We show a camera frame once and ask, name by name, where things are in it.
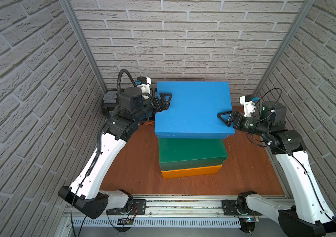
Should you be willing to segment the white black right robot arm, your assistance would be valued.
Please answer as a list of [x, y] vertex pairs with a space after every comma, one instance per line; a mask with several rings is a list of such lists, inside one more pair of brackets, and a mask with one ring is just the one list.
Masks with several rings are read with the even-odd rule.
[[217, 117], [228, 127], [262, 138], [284, 171], [294, 205], [279, 204], [255, 191], [240, 193], [234, 206], [247, 221], [241, 225], [242, 231], [248, 233], [254, 229], [254, 222], [247, 216], [260, 213], [275, 221], [288, 237], [323, 237], [335, 233], [336, 216], [311, 170], [303, 138], [285, 127], [286, 106], [264, 101], [259, 118], [253, 118], [254, 108], [254, 102], [249, 101], [244, 113], [229, 111]]

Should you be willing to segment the blue shoebox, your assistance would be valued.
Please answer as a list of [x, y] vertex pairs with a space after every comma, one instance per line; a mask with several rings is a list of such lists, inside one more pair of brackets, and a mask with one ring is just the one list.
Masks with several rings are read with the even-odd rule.
[[235, 133], [217, 115], [232, 110], [227, 82], [158, 82], [158, 93], [170, 93], [166, 111], [155, 115], [158, 138], [225, 139]]

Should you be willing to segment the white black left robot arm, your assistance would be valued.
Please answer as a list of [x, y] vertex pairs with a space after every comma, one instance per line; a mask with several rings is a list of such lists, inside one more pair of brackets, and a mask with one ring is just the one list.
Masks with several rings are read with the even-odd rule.
[[155, 93], [147, 77], [133, 79], [121, 69], [117, 78], [117, 99], [113, 116], [97, 133], [97, 148], [78, 177], [60, 188], [58, 195], [81, 213], [96, 219], [104, 211], [118, 209], [128, 214], [132, 194], [124, 191], [102, 191], [101, 184], [113, 161], [137, 131], [141, 121], [155, 113], [168, 110], [172, 94]]

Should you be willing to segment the green shoebox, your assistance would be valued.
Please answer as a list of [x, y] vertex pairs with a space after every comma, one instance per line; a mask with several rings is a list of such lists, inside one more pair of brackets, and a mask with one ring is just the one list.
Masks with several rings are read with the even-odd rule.
[[227, 158], [221, 139], [159, 139], [161, 171], [221, 166]]

